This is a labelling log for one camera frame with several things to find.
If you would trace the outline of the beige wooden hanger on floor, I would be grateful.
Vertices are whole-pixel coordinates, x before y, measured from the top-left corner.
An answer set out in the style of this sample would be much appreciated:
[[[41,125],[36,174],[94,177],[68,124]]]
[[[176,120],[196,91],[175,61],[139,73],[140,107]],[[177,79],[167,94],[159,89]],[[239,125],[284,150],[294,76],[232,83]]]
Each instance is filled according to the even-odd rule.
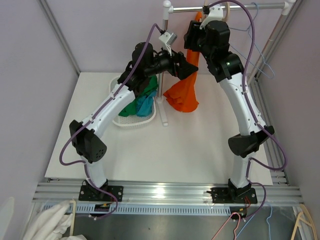
[[[293,209],[296,220],[292,230],[291,240],[317,240],[317,230],[314,221],[304,204]]]

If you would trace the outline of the white cloth pile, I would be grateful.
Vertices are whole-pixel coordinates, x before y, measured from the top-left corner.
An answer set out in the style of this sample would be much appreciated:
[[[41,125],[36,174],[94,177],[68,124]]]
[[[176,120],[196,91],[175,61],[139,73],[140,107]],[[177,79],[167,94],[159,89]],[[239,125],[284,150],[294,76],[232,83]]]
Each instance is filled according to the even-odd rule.
[[[23,240],[86,240],[80,235],[72,234],[74,214],[66,214],[70,200],[62,201],[41,212],[27,228]]]

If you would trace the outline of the green t shirt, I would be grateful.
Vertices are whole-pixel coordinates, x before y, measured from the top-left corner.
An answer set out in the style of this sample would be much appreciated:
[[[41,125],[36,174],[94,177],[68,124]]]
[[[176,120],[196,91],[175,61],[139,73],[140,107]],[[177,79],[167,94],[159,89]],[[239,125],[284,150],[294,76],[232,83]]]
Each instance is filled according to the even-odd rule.
[[[150,78],[148,86],[130,104],[128,104],[118,115],[120,117],[138,116],[147,117],[152,113],[154,97],[158,89],[158,79],[154,75]]]

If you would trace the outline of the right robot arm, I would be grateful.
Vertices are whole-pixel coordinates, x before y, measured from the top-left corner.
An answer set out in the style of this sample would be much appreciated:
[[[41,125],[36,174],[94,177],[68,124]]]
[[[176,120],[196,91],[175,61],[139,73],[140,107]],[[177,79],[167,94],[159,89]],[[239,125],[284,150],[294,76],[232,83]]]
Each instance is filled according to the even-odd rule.
[[[226,22],[212,20],[205,26],[192,20],[184,35],[184,48],[203,55],[209,72],[224,90],[234,111],[239,133],[228,139],[234,154],[233,170],[228,180],[227,196],[240,202],[251,189],[247,180],[249,158],[273,135],[273,126],[266,125],[253,102],[243,64],[229,48],[230,29]]]

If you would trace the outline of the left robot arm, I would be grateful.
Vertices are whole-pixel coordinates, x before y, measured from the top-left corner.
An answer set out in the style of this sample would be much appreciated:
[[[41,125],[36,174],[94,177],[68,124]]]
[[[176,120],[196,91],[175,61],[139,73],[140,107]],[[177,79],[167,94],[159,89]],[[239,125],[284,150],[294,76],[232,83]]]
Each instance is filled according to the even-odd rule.
[[[107,152],[101,140],[114,118],[136,98],[143,95],[157,74],[168,72],[184,80],[198,71],[189,63],[182,52],[162,49],[156,52],[150,43],[138,43],[131,55],[131,61],[118,78],[107,99],[87,118],[69,125],[72,146],[85,163],[85,173],[90,195],[101,201],[108,194],[108,180],[99,161]]]

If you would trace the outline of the orange t shirt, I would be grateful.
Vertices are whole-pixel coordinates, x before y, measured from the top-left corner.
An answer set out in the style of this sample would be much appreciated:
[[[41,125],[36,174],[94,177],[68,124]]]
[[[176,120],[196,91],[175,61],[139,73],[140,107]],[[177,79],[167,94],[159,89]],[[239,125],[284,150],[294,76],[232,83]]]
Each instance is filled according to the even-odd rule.
[[[180,80],[169,88],[163,95],[166,101],[177,111],[191,113],[198,107],[199,102],[196,99],[195,83],[198,72],[184,80]]]

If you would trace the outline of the teal blue t shirt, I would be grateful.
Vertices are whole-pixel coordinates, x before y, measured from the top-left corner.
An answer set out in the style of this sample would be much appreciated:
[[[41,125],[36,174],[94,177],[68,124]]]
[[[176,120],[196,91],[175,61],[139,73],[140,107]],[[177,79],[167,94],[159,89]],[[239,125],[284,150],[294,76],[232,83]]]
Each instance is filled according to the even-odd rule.
[[[140,96],[136,100],[136,115],[138,117],[147,117],[152,113],[154,97],[157,91],[154,90],[146,95]]]

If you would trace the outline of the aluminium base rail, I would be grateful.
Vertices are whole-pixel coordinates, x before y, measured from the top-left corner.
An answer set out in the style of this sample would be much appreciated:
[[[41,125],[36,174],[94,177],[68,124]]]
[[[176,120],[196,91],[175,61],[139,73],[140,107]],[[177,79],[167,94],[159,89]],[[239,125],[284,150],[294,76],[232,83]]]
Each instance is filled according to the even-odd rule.
[[[255,187],[257,203],[214,203],[208,192],[212,184],[111,181],[122,186],[119,203],[80,201],[82,180],[49,180],[38,183],[32,199],[31,213],[39,214],[62,201],[70,201],[68,213],[99,216],[115,214],[228,216],[231,211],[247,209],[252,213],[265,200],[267,207],[296,207],[303,203],[298,187],[272,185]]]

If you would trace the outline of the white perforated plastic basket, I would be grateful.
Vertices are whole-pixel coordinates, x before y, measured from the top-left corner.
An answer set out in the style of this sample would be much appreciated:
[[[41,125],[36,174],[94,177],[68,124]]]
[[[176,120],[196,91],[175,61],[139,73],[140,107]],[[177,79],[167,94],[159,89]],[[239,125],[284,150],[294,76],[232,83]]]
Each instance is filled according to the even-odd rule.
[[[136,129],[147,126],[156,116],[156,102],[153,98],[152,113],[147,117],[138,117],[136,115],[130,115],[128,117],[122,117],[117,115],[112,123],[120,128],[124,129]]]

